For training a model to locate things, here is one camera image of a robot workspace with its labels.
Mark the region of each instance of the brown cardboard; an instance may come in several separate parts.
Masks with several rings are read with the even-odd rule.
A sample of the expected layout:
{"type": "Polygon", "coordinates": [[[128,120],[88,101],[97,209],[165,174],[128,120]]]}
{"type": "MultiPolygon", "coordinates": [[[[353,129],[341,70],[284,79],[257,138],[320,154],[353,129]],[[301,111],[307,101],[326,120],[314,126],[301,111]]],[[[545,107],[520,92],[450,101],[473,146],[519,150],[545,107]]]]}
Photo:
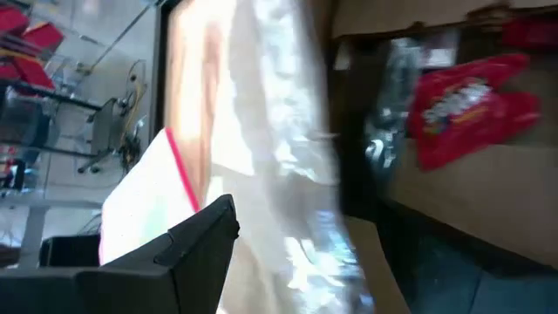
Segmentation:
{"type": "Polygon", "coordinates": [[[423,172],[414,142],[400,155],[391,198],[539,263],[558,268],[558,148],[494,145],[423,172]]]}
{"type": "Polygon", "coordinates": [[[310,16],[309,21],[312,22],[313,33],[316,34],[316,41],[324,50],[329,41],[329,32],[331,25],[331,14],[333,11],[333,0],[307,0],[310,16]]]}
{"type": "Polygon", "coordinates": [[[366,276],[368,290],[374,296],[377,313],[411,313],[385,260],[376,225],[345,217],[345,226],[366,276]]]}
{"type": "MultiPolygon", "coordinates": [[[[490,47],[475,34],[461,54],[490,47]]],[[[540,101],[536,125],[502,143],[423,172],[412,140],[400,154],[391,198],[469,235],[558,268],[558,61],[532,54],[529,67],[502,91],[540,101]]]]}
{"type": "MultiPolygon", "coordinates": [[[[416,22],[424,26],[456,24],[467,13],[479,8],[505,3],[495,0],[343,0],[339,2],[332,37],[342,35],[401,31],[416,22]]],[[[556,0],[512,0],[514,9],[538,8],[558,4],[556,0]]]]}

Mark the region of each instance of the box flap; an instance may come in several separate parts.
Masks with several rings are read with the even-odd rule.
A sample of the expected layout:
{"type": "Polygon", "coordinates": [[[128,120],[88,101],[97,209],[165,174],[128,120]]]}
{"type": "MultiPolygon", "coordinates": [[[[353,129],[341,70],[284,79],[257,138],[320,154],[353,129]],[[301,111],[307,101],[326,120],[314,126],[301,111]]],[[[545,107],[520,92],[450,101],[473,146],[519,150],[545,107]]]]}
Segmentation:
{"type": "MultiPolygon", "coordinates": [[[[339,2],[332,37],[401,31],[416,22],[424,26],[457,24],[465,21],[467,13],[495,3],[505,1],[343,0],[339,2]]],[[[514,9],[525,9],[557,5],[558,1],[512,0],[509,3],[514,9]]]]}
{"type": "Polygon", "coordinates": [[[393,200],[558,268],[558,148],[493,145],[423,172],[408,140],[393,179],[393,200]]]}
{"type": "Polygon", "coordinates": [[[411,313],[385,260],[376,225],[353,217],[345,217],[344,221],[378,314],[411,313]]]}

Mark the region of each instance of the plastic bag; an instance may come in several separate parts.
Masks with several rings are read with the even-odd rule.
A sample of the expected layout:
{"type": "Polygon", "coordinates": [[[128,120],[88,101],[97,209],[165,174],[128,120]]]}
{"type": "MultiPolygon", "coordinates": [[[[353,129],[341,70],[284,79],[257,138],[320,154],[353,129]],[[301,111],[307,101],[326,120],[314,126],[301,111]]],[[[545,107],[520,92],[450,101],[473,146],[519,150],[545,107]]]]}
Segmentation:
{"type": "Polygon", "coordinates": [[[540,116],[533,94],[495,91],[528,63],[506,54],[423,76],[409,116],[421,167],[441,167],[532,126],[540,116]]]}
{"type": "Polygon", "coordinates": [[[340,221],[325,133],[324,72],[304,5],[243,1],[215,110],[208,197],[235,198],[240,238],[223,291],[231,313],[372,313],[340,221]]]}
{"type": "Polygon", "coordinates": [[[455,65],[459,46],[459,31],[444,30],[421,38],[423,69],[441,69],[455,65]]]}
{"type": "Polygon", "coordinates": [[[389,179],[399,143],[405,137],[421,58],[421,50],[414,41],[408,38],[391,41],[382,89],[365,130],[368,138],[365,154],[379,187],[384,187],[389,179]]]}
{"type": "Polygon", "coordinates": [[[179,4],[170,18],[166,96],[166,123],[179,152],[170,154],[154,147],[156,142],[148,148],[130,175],[158,151],[167,151],[169,161],[159,169],[143,167],[158,192],[135,196],[141,206],[134,211],[116,213],[125,208],[118,201],[125,197],[116,196],[120,188],[144,191],[134,187],[142,181],[126,177],[109,197],[105,205],[117,217],[133,215],[144,226],[123,229],[105,222],[105,208],[101,254],[126,253],[109,249],[117,245],[112,236],[141,245],[179,223],[191,213],[188,208],[195,211],[196,203],[231,194],[241,230],[220,313],[374,312],[337,208],[336,165],[323,125],[323,66],[304,22],[305,4],[179,4]],[[174,178],[167,186],[157,184],[156,173],[176,168],[171,155],[184,166],[187,183],[174,178]],[[171,193],[182,201],[190,194],[196,199],[177,207],[162,196],[171,193]],[[166,219],[152,219],[160,216],[166,219]]]}

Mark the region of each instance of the metal frame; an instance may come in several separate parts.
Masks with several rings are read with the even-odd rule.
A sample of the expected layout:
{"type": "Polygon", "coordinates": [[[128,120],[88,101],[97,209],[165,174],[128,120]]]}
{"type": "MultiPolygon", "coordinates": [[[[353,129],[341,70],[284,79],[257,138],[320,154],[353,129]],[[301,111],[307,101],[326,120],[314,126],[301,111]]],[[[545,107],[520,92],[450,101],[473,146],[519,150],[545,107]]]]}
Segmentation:
{"type": "MultiPolygon", "coordinates": [[[[71,96],[69,97],[62,93],[48,90],[43,87],[33,86],[19,80],[12,80],[6,78],[0,78],[0,86],[1,87],[11,86],[17,88],[18,90],[24,90],[26,92],[34,93],[42,97],[48,97],[56,101],[59,101],[61,103],[72,104],[74,106],[78,106],[86,110],[94,111],[95,113],[92,115],[93,120],[95,120],[96,115],[99,115],[99,117],[102,116],[103,115],[102,113],[104,113],[105,110],[109,111],[109,113],[112,115],[112,107],[114,106],[114,103],[117,101],[116,99],[109,99],[109,101],[107,101],[103,106],[99,106],[97,104],[82,99],[78,99],[75,97],[71,97],[71,96]]],[[[47,147],[47,146],[38,147],[38,146],[24,144],[20,141],[14,141],[14,140],[0,140],[0,144],[11,146],[11,147],[23,147],[31,150],[37,150],[39,152],[62,154],[62,155],[69,155],[73,157],[81,157],[81,158],[89,159],[84,165],[82,165],[78,169],[79,173],[83,173],[86,169],[97,164],[98,162],[106,158],[108,155],[112,154],[112,152],[114,152],[114,148],[110,147],[110,139],[108,139],[108,147],[98,151],[96,154],[85,154],[85,153],[75,152],[71,150],[59,149],[59,148],[47,147]]]]}
{"type": "Polygon", "coordinates": [[[152,98],[149,113],[149,141],[165,125],[165,87],[167,85],[168,24],[173,9],[181,0],[159,0],[156,5],[155,42],[153,50],[152,98]]]}

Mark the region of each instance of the floor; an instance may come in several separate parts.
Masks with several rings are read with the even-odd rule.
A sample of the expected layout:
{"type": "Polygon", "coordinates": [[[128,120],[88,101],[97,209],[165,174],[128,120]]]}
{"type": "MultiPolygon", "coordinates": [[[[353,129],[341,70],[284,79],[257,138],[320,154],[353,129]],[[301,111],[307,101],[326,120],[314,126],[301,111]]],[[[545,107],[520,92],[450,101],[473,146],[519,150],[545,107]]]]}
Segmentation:
{"type": "MultiPolygon", "coordinates": [[[[57,54],[70,57],[85,65],[93,65],[117,36],[147,7],[141,0],[64,0],[58,5],[37,1],[33,17],[37,22],[50,20],[63,28],[65,41],[57,54]],[[93,38],[84,41],[79,35],[93,38]]],[[[123,38],[95,67],[91,76],[80,85],[77,95],[102,105],[110,97],[122,96],[126,78],[136,60],[145,60],[147,89],[139,103],[135,119],[146,117],[151,99],[151,70],[153,58],[155,9],[150,7],[123,38]]],[[[88,149],[75,137],[84,130],[85,112],[66,106],[60,109],[57,123],[61,130],[59,148],[88,149]]],[[[142,146],[148,137],[148,126],[139,130],[142,146]]],[[[122,177],[119,161],[111,157],[103,162],[99,174],[78,174],[80,159],[54,154],[41,155],[42,189],[28,197],[53,203],[44,217],[43,239],[51,236],[75,235],[89,228],[87,223],[99,213],[103,200],[122,177]]],[[[29,209],[0,202],[0,242],[21,244],[29,209]]]]}
{"type": "Polygon", "coordinates": [[[555,270],[392,205],[378,230],[412,313],[558,312],[555,270]]]}

